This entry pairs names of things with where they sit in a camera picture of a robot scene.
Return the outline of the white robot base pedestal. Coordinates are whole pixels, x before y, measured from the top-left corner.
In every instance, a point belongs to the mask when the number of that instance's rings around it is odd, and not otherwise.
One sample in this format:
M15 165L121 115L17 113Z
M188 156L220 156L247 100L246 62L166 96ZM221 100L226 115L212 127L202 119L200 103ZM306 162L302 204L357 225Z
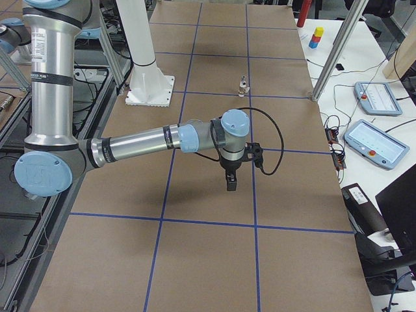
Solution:
M157 65L145 2L120 0L116 4L133 62L125 102L128 105L169 106L175 77L164 75Z

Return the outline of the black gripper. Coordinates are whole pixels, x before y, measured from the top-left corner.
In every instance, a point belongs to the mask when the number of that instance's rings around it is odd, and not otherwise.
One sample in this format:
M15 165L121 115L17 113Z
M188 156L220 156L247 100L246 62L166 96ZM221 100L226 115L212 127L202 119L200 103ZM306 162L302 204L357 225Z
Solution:
M226 170L227 191L236 191L237 178L235 172L242 163L254 162L257 168L263 168L263 148L259 143L247 142L240 151L220 149L220 165Z

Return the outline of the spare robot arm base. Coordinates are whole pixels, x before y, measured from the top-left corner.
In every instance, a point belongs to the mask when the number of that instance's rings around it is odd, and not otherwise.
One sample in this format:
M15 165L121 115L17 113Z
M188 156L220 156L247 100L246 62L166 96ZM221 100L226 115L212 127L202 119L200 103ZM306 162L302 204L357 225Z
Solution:
M1 20L1 48L16 64L31 65L31 33L19 18Z

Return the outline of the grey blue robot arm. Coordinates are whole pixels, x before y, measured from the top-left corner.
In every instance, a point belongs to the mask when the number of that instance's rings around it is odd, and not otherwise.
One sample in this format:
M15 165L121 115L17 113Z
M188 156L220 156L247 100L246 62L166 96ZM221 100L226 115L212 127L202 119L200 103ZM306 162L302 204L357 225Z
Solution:
M78 140L72 131L75 39L99 21L97 1L25 1L31 28L32 131L14 176L27 192L54 196L83 174L107 163L163 150L197 153L215 149L227 189L237 187L243 162L263 165L259 144L249 143L250 119L231 109L210 122L191 120L137 134Z

